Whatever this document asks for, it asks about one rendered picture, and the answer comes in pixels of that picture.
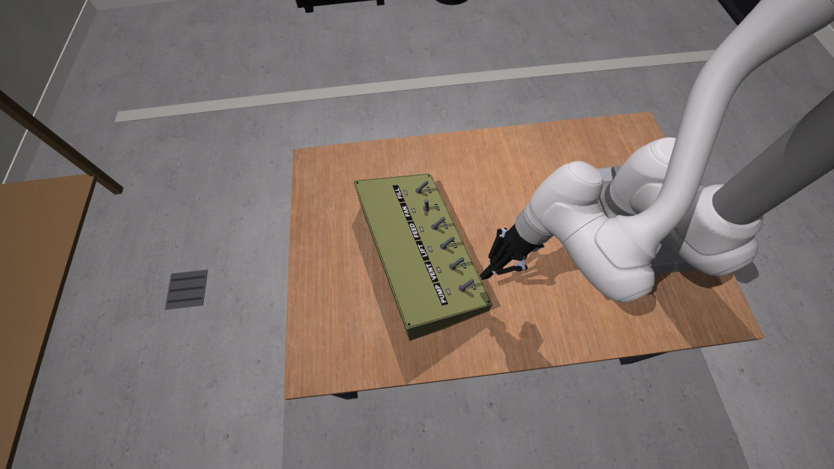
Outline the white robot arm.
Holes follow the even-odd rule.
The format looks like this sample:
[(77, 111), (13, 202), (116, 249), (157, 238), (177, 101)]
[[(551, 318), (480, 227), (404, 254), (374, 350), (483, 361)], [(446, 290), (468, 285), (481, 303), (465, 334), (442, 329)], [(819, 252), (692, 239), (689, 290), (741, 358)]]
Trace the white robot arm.
[(760, 0), (701, 68), (676, 137), (640, 147), (610, 181), (592, 164), (564, 164), (517, 216), (519, 236), (539, 244), (533, 251), (559, 238), (586, 279), (620, 303), (652, 291), (663, 239), (709, 276), (753, 263), (763, 215), (834, 169), (834, 90), (726, 184), (701, 179), (743, 80), (833, 21), (834, 0)]

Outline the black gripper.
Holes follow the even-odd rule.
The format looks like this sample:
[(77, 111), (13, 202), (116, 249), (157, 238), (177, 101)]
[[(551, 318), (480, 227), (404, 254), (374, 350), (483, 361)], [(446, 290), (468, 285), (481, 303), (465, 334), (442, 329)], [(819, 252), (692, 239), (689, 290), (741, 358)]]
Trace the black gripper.
[[(533, 251), (537, 246), (538, 244), (526, 242), (524, 238), (519, 236), (515, 225), (510, 230), (507, 228), (497, 229), (495, 242), (488, 255), (488, 258), (491, 259), (489, 266), (480, 274), (480, 278), (484, 280), (491, 278), (493, 274), (504, 274), (514, 270), (527, 270), (528, 267), (525, 265), (525, 259), (528, 253)], [(503, 269), (504, 265), (510, 263), (512, 259), (517, 259), (519, 262)]]

